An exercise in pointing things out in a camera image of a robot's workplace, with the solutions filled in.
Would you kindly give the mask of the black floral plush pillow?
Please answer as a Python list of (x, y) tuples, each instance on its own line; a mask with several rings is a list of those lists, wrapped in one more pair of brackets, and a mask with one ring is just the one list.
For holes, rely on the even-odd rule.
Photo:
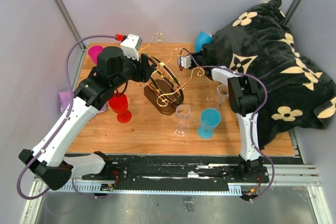
[(297, 52), (281, 4), (270, 0), (250, 7), (218, 30), (215, 57), (206, 60), (263, 82), (268, 97), (257, 122), (260, 148), (296, 126), (327, 129), (335, 117), (335, 82)]

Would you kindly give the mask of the red plastic wine glass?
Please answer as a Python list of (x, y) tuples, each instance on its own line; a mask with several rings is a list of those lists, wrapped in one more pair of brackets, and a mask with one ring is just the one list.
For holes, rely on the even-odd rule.
[(128, 98), (125, 94), (118, 92), (115, 93), (114, 96), (108, 101), (108, 104), (113, 112), (117, 114), (118, 122), (128, 123), (131, 120), (132, 114), (128, 110)]

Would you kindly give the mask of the magenta plastic wine glass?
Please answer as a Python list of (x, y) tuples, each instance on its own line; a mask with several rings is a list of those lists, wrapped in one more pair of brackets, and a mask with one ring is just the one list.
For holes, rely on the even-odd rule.
[(94, 64), (98, 62), (98, 55), (103, 51), (102, 46), (92, 46), (88, 50), (88, 55)]

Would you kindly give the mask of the purple folded cloth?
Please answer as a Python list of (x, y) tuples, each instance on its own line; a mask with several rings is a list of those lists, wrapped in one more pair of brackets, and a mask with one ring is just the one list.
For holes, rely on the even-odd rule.
[(60, 100), (60, 110), (61, 113), (65, 111), (65, 109), (68, 107), (70, 100), (73, 98), (73, 92), (70, 91), (62, 91), (59, 92), (59, 100)]

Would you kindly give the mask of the blue plastic wine glass front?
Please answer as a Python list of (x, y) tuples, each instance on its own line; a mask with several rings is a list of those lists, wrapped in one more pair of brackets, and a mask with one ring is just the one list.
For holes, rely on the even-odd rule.
[(205, 109), (200, 116), (200, 126), (197, 129), (199, 137), (209, 139), (221, 122), (220, 113), (212, 108)]

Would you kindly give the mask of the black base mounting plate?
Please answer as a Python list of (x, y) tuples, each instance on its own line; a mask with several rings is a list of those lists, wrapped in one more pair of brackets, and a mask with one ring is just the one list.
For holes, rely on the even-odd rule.
[(229, 183), (263, 184), (258, 178), (241, 179), (238, 156), (110, 154), (108, 157), (112, 160), (109, 175), (88, 174), (82, 179), (107, 182), (117, 177), (117, 189), (168, 193), (226, 191)]

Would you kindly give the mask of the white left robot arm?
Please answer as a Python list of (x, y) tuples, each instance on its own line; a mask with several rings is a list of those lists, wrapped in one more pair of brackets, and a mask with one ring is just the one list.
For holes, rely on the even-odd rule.
[(58, 190), (75, 177), (95, 174), (100, 179), (112, 175), (112, 160), (102, 152), (66, 157), (65, 153), (82, 128), (128, 81), (147, 82), (154, 65), (146, 54), (140, 59), (126, 50), (109, 46), (98, 55), (97, 65), (73, 93), (73, 100), (54, 128), (32, 150), (24, 149), (19, 159), (50, 189)]

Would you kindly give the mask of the blue plastic wine glass back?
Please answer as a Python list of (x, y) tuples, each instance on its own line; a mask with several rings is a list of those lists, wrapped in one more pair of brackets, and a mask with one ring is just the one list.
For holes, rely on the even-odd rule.
[(204, 44), (209, 44), (212, 43), (213, 38), (211, 34), (208, 34), (204, 31), (201, 31), (199, 33), (199, 35), (196, 37), (195, 39), (195, 43), (194, 43), (194, 50), (195, 52), (199, 52), (202, 50), (202, 46)]

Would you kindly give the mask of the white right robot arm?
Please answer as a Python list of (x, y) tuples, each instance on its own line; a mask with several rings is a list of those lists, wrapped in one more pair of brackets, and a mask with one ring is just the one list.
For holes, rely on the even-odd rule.
[(229, 105), (236, 114), (239, 124), (241, 147), (238, 163), (238, 177), (244, 182), (258, 178), (262, 183), (269, 182), (258, 144), (257, 118), (260, 107), (267, 101), (267, 90), (257, 78), (230, 70), (225, 66), (200, 65), (195, 56), (189, 53), (191, 64), (205, 70), (211, 79), (228, 87)]

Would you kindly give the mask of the clear wine glass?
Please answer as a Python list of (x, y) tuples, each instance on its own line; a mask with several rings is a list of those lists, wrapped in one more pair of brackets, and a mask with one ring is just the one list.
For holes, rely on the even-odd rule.
[(176, 108), (177, 125), (174, 128), (174, 133), (177, 136), (185, 136), (188, 133), (189, 116), (190, 108), (187, 105), (181, 104)]
[(215, 106), (214, 109), (219, 110), (221, 105), (229, 98), (228, 87), (224, 84), (217, 86), (215, 91)]

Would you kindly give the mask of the blue plastic wine glass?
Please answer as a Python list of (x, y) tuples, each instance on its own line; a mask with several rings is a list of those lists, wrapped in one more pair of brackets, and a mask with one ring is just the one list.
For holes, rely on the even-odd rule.
[(220, 113), (212, 108), (205, 109), (200, 116), (200, 126), (197, 129), (199, 137), (209, 139), (221, 122)]
[(194, 50), (195, 52), (199, 52), (202, 50), (202, 46), (204, 44), (209, 44), (212, 43), (213, 38), (211, 34), (208, 34), (204, 31), (201, 31), (199, 33), (199, 35), (196, 37), (195, 39), (195, 43), (194, 43)]

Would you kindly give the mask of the clear wine glass front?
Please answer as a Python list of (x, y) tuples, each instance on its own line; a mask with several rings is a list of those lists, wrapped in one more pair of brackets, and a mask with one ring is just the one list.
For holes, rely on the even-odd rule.
[(214, 109), (219, 110), (221, 105), (229, 98), (228, 87), (224, 84), (217, 86), (215, 91), (215, 106)]

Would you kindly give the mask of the clear wine glass back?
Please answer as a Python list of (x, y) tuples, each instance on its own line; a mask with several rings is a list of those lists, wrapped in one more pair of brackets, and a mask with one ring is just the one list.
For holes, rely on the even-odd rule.
[(188, 133), (189, 116), (190, 108), (187, 105), (181, 104), (176, 108), (177, 125), (174, 128), (174, 133), (177, 136), (185, 136)]

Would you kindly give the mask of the aluminium frame rail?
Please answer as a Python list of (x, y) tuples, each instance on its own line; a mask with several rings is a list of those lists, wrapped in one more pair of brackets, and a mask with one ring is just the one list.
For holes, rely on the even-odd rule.
[(238, 195), (250, 201), (271, 186), (319, 186), (311, 165), (265, 164), (243, 173), (240, 166), (219, 157), (114, 156), (99, 173), (88, 171), (70, 178), (72, 168), (62, 164), (42, 181), (53, 191), (77, 191), (105, 196), (114, 191), (132, 194)]

